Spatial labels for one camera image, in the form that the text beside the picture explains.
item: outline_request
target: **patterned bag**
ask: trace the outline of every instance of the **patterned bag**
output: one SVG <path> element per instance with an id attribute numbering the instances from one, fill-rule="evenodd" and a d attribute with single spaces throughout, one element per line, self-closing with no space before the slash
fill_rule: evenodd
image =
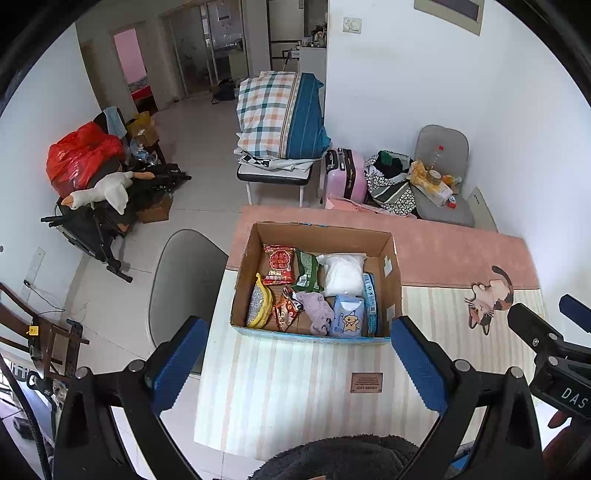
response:
<path id="1" fill-rule="evenodd" d="M 408 155 L 389 153 L 396 155 L 402 161 L 405 169 L 408 169 L 408 166 L 413 162 L 413 159 Z M 365 161 L 365 179 L 368 182 L 371 198 L 391 213 L 401 216 L 408 215 L 417 207 L 410 182 L 404 179 L 404 176 L 397 176 L 393 179 L 380 176 L 376 169 L 370 168 L 377 159 L 378 155 L 376 154 Z"/>

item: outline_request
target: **brown box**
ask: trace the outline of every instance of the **brown box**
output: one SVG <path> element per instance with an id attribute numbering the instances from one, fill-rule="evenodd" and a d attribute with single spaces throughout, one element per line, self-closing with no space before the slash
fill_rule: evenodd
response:
<path id="1" fill-rule="evenodd" d="M 128 133 L 145 147 L 151 147 L 160 139 L 154 121 L 148 112 L 134 115 L 134 119 L 126 127 Z"/>
<path id="2" fill-rule="evenodd" d="M 363 270 L 374 275 L 376 300 L 382 330 L 374 338 L 364 336 L 360 338 L 313 336 L 310 333 L 311 321 L 306 312 L 300 312 L 285 333 L 280 332 L 272 320 L 263 329 L 247 328 L 245 326 L 246 315 L 256 280 L 256 273 L 259 272 L 262 276 L 265 276 L 269 272 L 268 255 L 263 251 L 263 244 L 294 246 L 316 255 L 347 252 L 365 253 L 367 259 Z M 292 263 L 292 267 L 297 278 L 296 261 Z M 323 274 L 323 268 L 321 267 L 319 274 L 321 285 L 323 285 Z M 271 285 L 269 287 L 273 292 L 274 301 L 277 302 L 284 285 Z M 327 298 L 327 301 L 332 305 L 334 298 Z M 245 335 L 332 343 L 384 343 L 389 341 L 389 320 L 401 315 L 401 305 L 400 271 L 391 233 L 300 223 L 255 223 L 246 243 L 245 253 L 238 272 L 230 323 Z"/>
<path id="3" fill-rule="evenodd" d="M 168 220 L 168 213 L 170 212 L 170 207 L 172 207 L 172 205 L 173 199 L 168 193 L 166 193 L 162 197 L 162 200 L 154 203 L 150 208 L 137 212 L 139 221 L 142 223 L 152 223 Z"/>

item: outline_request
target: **wall socket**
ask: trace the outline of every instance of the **wall socket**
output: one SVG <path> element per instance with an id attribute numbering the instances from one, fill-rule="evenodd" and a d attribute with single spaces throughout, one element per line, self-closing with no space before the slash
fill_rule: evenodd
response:
<path id="1" fill-rule="evenodd" d="M 41 268 L 41 262 L 43 262 L 43 258 L 45 258 L 45 250 L 43 250 L 41 247 L 37 247 L 37 250 L 31 260 L 31 264 L 29 265 L 27 275 L 24 278 L 25 281 L 29 282 L 29 285 L 33 285 L 35 283 L 35 279 L 37 278 L 37 273 Z M 30 295 L 31 289 L 27 287 L 25 284 L 23 284 L 21 290 L 21 299 L 24 302 L 27 302 L 29 301 Z"/>
<path id="2" fill-rule="evenodd" d="M 343 32 L 361 33 L 361 19 L 356 17 L 343 17 Z"/>

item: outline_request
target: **plush toy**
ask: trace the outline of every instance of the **plush toy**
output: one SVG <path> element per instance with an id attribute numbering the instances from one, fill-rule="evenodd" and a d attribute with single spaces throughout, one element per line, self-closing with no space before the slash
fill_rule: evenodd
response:
<path id="1" fill-rule="evenodd" d="M 335 319 L 335 313 L 322 293 L 299 291 L 295 297 L 304 304 L 304 311 L 312 320 L 310 333 L 316 336 L 326 336 L 330 322 Z"/>
<path id="2" fill-rule="evenodd" d="M 61 204 L 76 210 L 91 202 L 106 200 L 120 215 L 123 215 L 127 200 L 129 200 L 125 189 L 131 185 L 131 179 L 152 180 L 153 178 L 155 175 L 149 171 L 116 171 L 101 178 L 96 182 L 94 188 L 70 193 L 61 201 Z"/>

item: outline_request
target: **striped tablecloth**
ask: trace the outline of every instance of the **striped tablecloth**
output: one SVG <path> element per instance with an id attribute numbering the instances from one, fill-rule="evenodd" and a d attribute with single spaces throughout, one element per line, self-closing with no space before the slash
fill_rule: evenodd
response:
<path id="1" fill-rule="evenodd" d="M 437 418 L 425 408 L 389 345 L 321 345 L 253 338 L 229 324 L 237 272 L 226 270 L 217 298 L 199 389 L 195 442 L 267 460 L 325 437 L 397 434 L 420 444 Z M 491 332 L 468 327 L 463 288 L 403 287 L 402 311 L 451 359 L 504 373 L 521 367 L 529 381 L 534 355 L 496 312 Z M 516 290 L 515 302 L 544 316 L 540 290 Z M 382 393 L 351 394 L 352 372 L 383 372 Z M 473 440 L 480 408 L 466 433 Z"/>

